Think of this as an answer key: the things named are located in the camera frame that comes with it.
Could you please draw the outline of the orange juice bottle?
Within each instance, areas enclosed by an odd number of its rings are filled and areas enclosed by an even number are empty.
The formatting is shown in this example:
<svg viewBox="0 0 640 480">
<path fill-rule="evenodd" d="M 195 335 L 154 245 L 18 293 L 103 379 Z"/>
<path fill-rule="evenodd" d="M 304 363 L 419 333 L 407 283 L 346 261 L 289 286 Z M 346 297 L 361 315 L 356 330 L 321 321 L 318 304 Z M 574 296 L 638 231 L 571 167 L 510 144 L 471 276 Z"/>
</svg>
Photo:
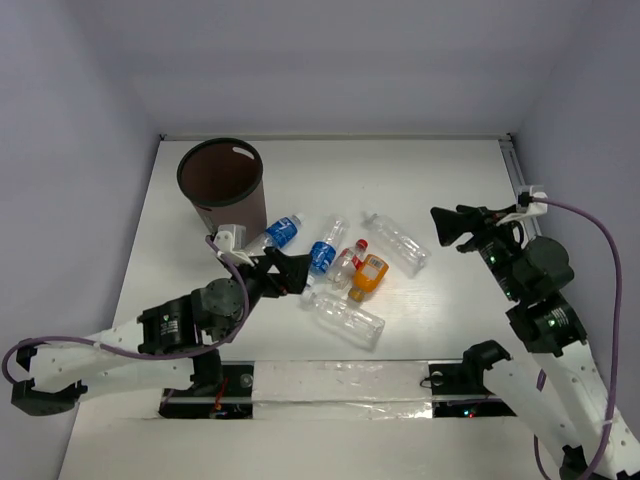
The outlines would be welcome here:
<svg viewBox="0 0 640 480">
<path fill-rule="evenodd" d="M 389 270 L 388 263 L 374 254 L 368 254 L 352 277 L 348 298 L 361 303 L 372 294 Z"/>
</svg>

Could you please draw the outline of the clear bottle white cap front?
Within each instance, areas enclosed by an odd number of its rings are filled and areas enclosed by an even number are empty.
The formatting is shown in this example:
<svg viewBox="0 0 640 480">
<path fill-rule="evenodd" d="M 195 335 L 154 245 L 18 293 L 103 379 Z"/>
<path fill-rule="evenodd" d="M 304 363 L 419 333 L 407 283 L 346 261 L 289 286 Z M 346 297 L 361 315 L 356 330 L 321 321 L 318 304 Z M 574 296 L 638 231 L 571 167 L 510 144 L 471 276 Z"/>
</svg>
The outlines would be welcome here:
<svg viewBox="0 0 640 480">
<path fill-rule="evenodd" d="M 301 304 L 324 329 L 362 350 L 374 350 L 385 328 L 383 319 L 332 293 L 307 290 Z"/>
</svg>

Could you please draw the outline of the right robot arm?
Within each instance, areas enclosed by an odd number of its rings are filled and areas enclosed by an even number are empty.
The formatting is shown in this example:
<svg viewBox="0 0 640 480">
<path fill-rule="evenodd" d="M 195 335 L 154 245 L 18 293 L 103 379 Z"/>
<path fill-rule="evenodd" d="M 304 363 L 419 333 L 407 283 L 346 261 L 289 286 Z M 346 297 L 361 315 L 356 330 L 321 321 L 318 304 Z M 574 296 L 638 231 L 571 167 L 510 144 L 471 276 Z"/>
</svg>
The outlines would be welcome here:
<svg viewBox="0 0 640 480">
<path fill-rule="evenodd" d="M 612 371 L 602 379 L 586 329 L 561 291 L 574 278 L 557 241 L 524 238 L 521 223 L 546 213 L 552 200 L 524 194 L 500 210 L 459 205 L 430 213 L 441 246 L 477 252 L 513 307 L 506 316 L 541 372 L 522 377 L 495 340 L 469 347 L 460 361 L 432 364 L 422 385 L 437 396 L 496 397 L 525 423 L 534 446 L 552 456 L 563 479 L 636 479 L 639 441 L 616 405 L 619 334 L 612 334 Z M 458 239 L 469 240 L 457 245 Z"/>
</svg>

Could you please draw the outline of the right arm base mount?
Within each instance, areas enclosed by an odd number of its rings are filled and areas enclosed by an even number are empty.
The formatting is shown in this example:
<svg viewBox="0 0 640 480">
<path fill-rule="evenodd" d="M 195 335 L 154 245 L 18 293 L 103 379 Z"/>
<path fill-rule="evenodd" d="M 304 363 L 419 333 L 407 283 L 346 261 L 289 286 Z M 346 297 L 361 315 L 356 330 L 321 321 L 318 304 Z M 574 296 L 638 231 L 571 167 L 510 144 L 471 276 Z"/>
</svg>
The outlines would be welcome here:
<svg viewBox="0 0 640 480">
<path fill-rule="evenodd" d="M 419 385 L 431 394 L 434 418 L 516 416 L 500 398 L 463 371 L 461 360 L 429 362 Z"/>
</svg>

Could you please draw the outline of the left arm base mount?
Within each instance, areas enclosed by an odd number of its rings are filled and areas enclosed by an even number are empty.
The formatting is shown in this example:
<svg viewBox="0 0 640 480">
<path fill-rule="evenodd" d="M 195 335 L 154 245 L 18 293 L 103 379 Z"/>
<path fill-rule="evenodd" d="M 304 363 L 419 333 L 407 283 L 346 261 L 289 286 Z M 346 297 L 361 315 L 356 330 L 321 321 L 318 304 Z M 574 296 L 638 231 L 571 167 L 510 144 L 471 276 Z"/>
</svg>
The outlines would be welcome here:
<svg viewBox="0 0 640 480">
<path fill-rule="evenodd" d="M 163 391 L 158 413 L 165 419 L 244 420 L 253 417 L 254 363 L 224 363 L 223 381 L 211 393 Z"/>
</svg>

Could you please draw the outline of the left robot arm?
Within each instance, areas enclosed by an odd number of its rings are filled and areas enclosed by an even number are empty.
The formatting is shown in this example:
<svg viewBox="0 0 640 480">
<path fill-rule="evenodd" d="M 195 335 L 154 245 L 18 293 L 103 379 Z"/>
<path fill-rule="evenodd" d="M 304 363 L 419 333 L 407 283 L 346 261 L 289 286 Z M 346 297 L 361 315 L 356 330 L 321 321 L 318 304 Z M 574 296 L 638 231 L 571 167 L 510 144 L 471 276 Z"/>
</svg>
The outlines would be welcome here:
<svg viewBox="0 0 640 480">
<path fill-rule="evenodd" d="M 213 252 L 227 277 L 87 337 L 51 335 L 13 346 L 2 373 L 14 360 L 27 377 L 10 381 L 12 405 L 41 417 L 116 393 L 218 392 L 224 382 L 220 347 L 235 340 L 261 299 L 301 294 L 311 257 L 274 247 L 258 257 L 219 247 Z"/>
</svg>

